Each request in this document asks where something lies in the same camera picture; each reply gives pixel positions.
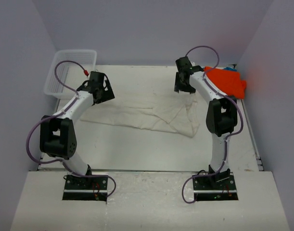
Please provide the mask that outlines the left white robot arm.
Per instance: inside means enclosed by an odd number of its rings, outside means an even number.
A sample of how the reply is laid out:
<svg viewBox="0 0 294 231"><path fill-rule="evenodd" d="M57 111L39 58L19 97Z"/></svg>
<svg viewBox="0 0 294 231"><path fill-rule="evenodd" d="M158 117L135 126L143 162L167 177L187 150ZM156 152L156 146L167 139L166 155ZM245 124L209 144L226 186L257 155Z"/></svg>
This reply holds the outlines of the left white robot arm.
<svg viewBox="0 0 294 231"><path fill-rule="evenodd" d="M54 115L44 116L40 125L40 150L60 161L82 189L92 185L93 177L90 166L77 153L75 123L90 107L114 98L107 75L92 71L74 97Z"/></svg>

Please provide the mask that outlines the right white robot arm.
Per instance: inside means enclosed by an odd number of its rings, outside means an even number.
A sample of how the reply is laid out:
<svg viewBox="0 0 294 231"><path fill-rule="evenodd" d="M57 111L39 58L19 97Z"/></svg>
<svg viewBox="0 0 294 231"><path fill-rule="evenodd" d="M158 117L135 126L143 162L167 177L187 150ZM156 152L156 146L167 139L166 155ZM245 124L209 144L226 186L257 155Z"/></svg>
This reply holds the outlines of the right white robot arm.
<svg viewBox="0 0 294 231"><path fill-rule="evenodd" d="M206 127L212 135L212 158L205 178L198 180L212 189L220 188L230 176L228 150L230 134L237 125L236 98L227 96L214 84L205 83L206 77L199 76L202 67L193 66L188 57L178 58L175 92L200 93L208 103Z"/></svg>

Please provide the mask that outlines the white t shirt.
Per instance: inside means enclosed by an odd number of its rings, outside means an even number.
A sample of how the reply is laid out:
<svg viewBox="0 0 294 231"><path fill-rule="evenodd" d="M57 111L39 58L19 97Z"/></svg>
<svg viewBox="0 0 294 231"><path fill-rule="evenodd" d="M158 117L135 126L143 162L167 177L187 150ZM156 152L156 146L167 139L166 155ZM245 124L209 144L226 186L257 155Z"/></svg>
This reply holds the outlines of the white t shirt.
<svg viewBox="0 0 294 231"><path fill-rule="evenodd" d="M192 138L198 131L195 94L121 93L115 99L96 104L81 116L82 121L177 133Z"/></svg>

